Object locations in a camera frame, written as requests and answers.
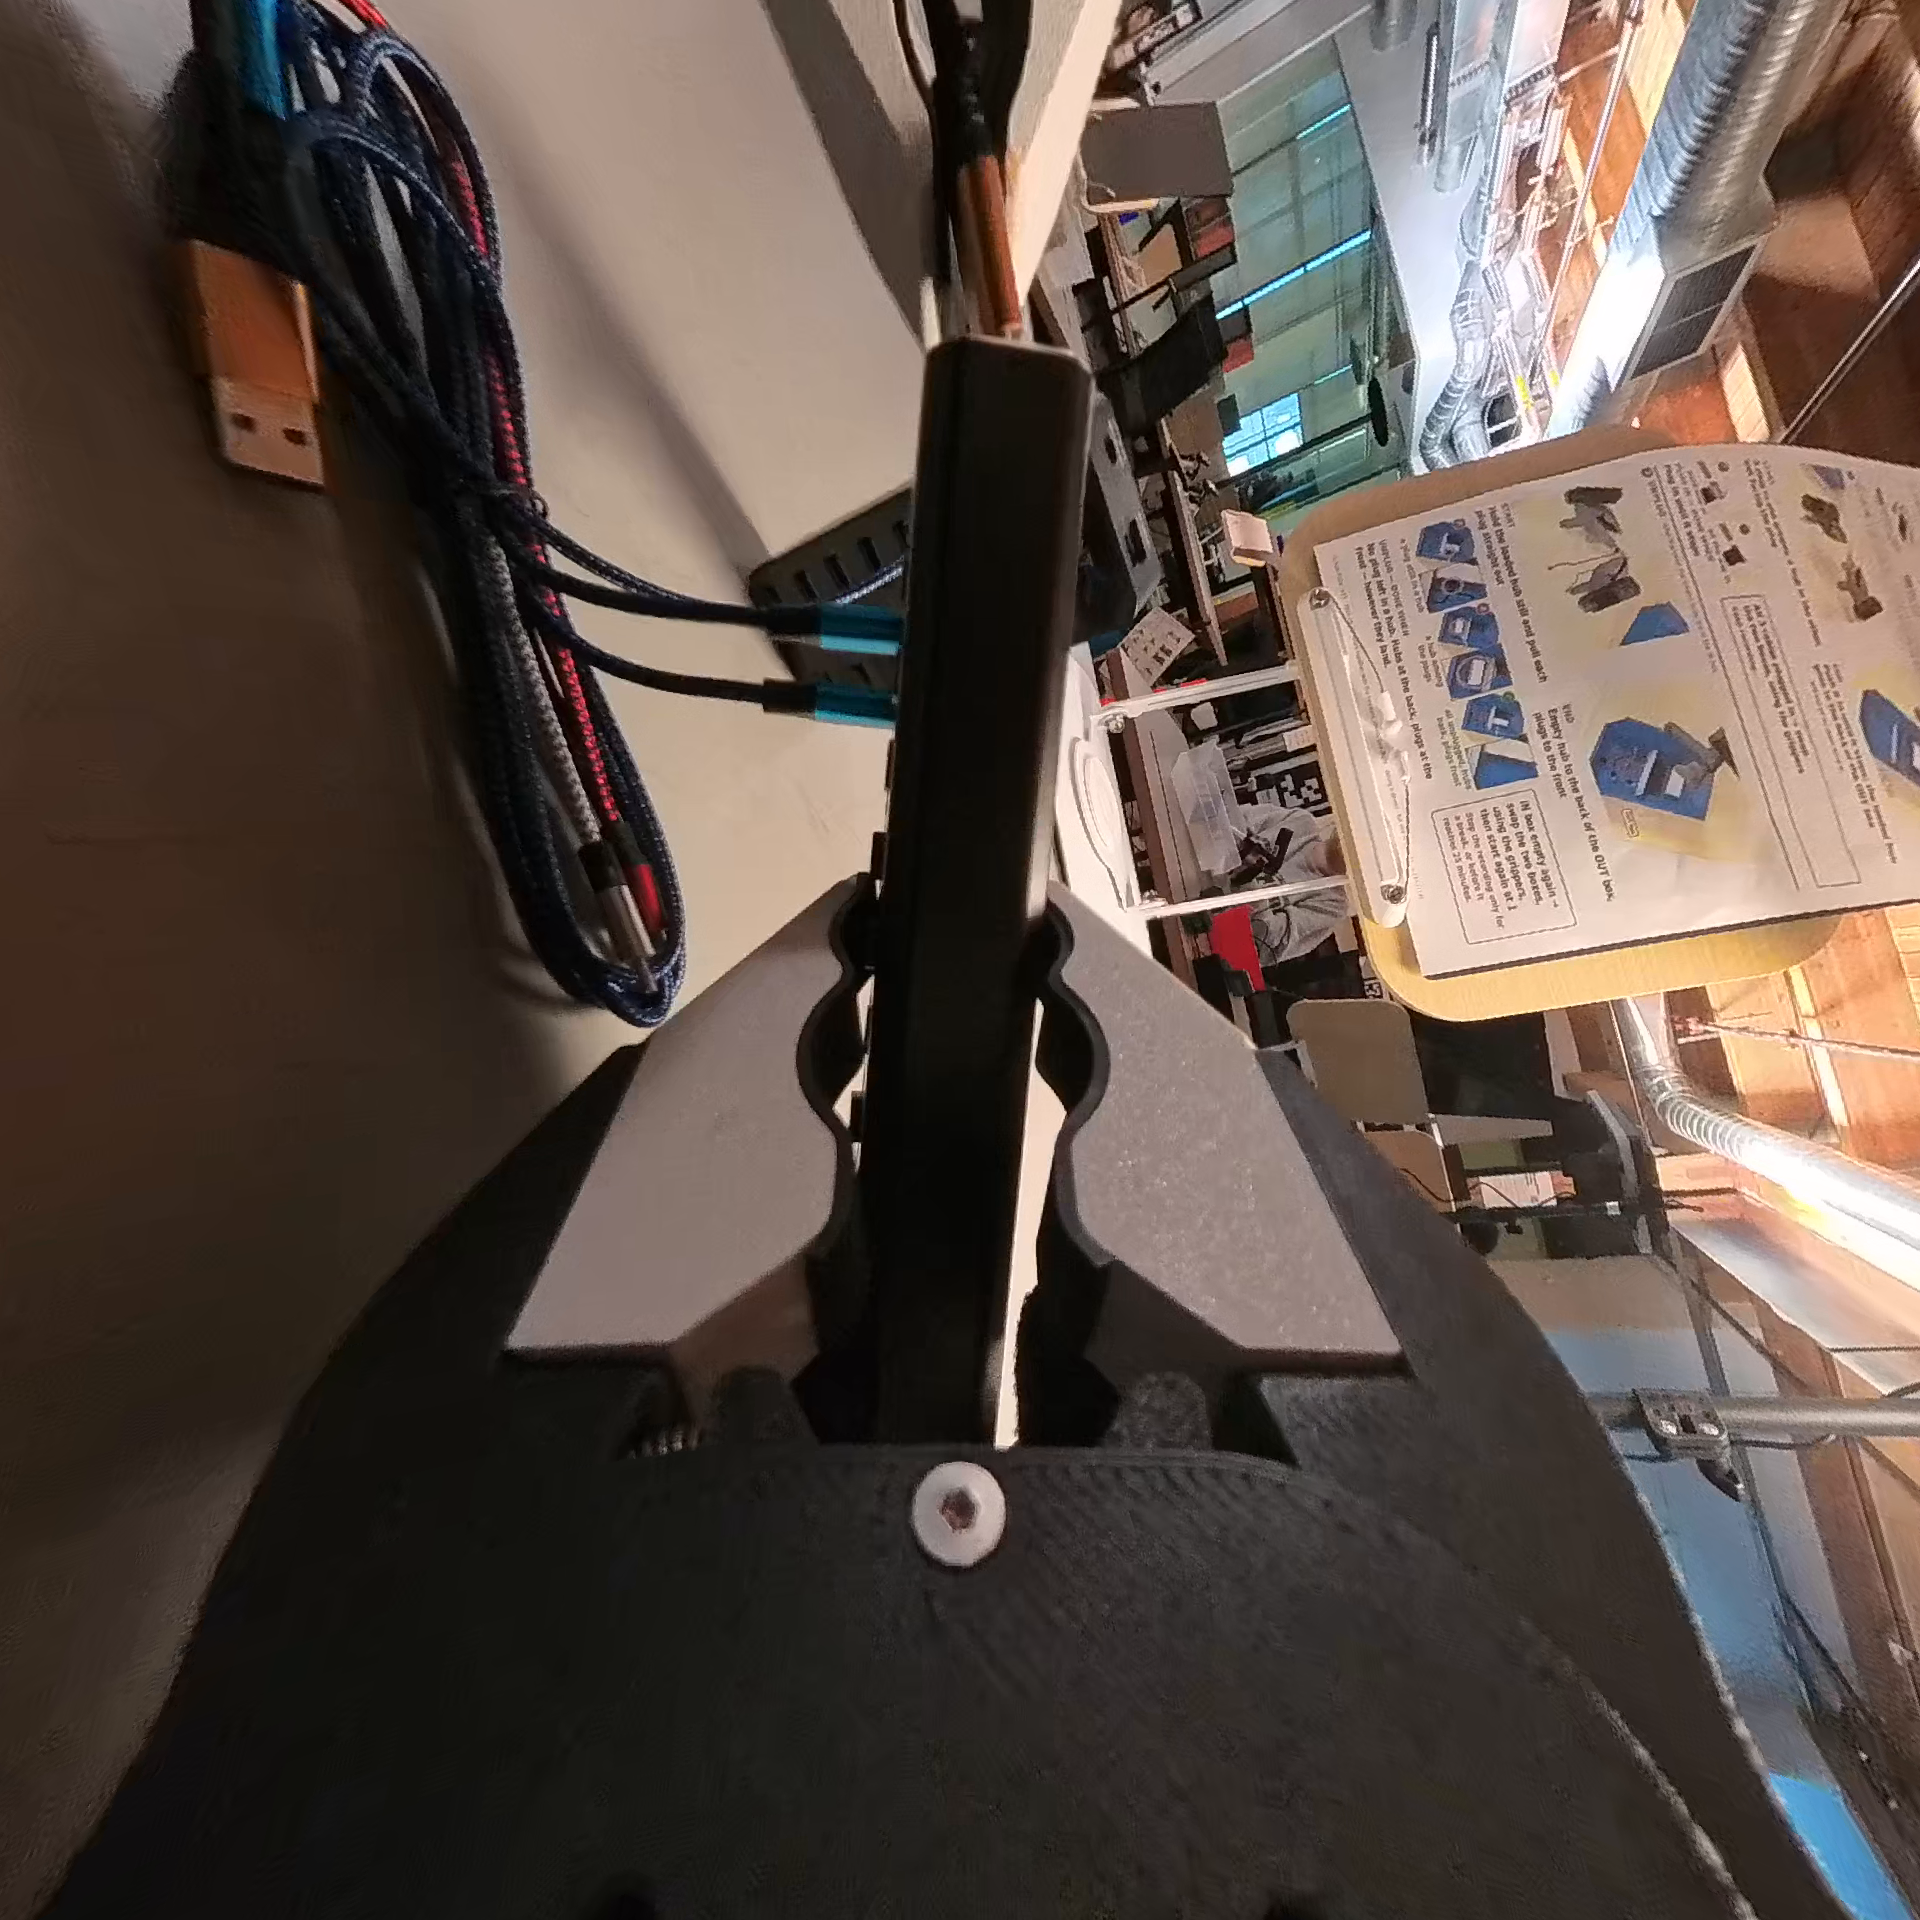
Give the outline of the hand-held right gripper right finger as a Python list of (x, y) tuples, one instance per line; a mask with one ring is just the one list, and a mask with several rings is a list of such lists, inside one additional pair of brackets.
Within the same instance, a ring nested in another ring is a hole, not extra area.
[(1403, 1349), (1261, 1048), (1055, 886), (1039, 1078), (1061, 1105), (1039, 1217), (1031, 1417), (1106, 1421), (1147, 1380), (1367, 1380)]

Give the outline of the white lamp stand base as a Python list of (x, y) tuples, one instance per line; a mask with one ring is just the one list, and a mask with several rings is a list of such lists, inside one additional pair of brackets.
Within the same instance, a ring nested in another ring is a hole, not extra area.
[(1351, 695), (1332, 689), (1332, 667), (1310, 661), (1310, 596), (1322, 591), (1315, 540), (1351, 533), (1358, 524), (1345, 511), (1358, 504), (1358, 497), (1347, 497), (1313, 511), (1284, 544), (1284, 552), (1256, 564), (1256, 606), (1275, 618), (1279, 637), (1277, 663), (1224, 672), (1210, 682), (1168, 682), (1134, 693), (1124, 650), (1106, 661), (1094, 661), (1086, 645), (1069, 650), (1064, 745), (1055, 794), (1057, 876), (1134, 947), (1148, 947), (1148, 929), (1157, 925), (1186, 925), (1238, 906), (1310, 900), (1315, 888), (1343, 893), (1347, 911), (1354, 911), (1354, 881), (1345, 876), (1313, 881), (1268, 878), (1228, 888), (1221, 873), (1201, 864), (1173, 767), (1196, 750), (1183, 726), (1191, 709), (1293, 693), (1293, 712), (1264, 720), (1264, 726), (1301, 736), (1301, 755), (1313, 757), (1322, 774), (1327, 805), (1343, 805), (1335, 720), (1343, 707), (1351, 707)]

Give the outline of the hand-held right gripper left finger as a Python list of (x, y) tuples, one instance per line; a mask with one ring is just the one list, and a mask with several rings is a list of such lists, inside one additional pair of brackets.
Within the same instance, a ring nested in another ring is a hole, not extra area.
[(649, 1034), (508, 1356), (654, 1361), (691, 1415), (743, 1369), (804, 1380), (852, 1223), (835, 1100), (858, 1056), (848, 932), (873, 893), (825, 888)]

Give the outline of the thick black usb hub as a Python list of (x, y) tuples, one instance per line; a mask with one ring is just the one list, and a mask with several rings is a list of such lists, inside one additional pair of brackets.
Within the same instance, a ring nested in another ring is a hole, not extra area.
[[(910, 556), (910, 487), (821, 529), (761, 562), (749, 577), (755, 608), (874, 606), (906, 612)], [(1084, 483), (1084, 556), (1073, 588), (1073, 640), (1110, 650), (1159, 606), (1167, 564), (1148, 533), (1130, 442), (1106, 397), (1092, 403), (1092, 469)]]

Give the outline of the silver ventilation duct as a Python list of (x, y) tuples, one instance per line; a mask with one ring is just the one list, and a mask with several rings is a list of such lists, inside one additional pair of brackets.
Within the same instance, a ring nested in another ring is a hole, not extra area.
[(1774, 220), (1762, 171), (1832, 30), (1826, 5), (1697, 5), (1597, 280), (1548, 385), (1546, 434), (1609, 418), (1696, 361)]
[(1678, 1065), (1665, 995), (1613, 1001), (1609, 1012), (1645, 1118), (1687, 1146), (1715, 1152), (1798, 1203), (1916, 1250), (1916, 1178), (1749, 1119), (1701, 1091)]

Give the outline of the slim black usb hub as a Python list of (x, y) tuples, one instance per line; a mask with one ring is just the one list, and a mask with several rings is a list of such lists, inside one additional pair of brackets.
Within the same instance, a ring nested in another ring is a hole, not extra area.
[(858, 1159), (884, 1447), (993, 1431), (1092, 400), (1031, 342), (924, 369)]

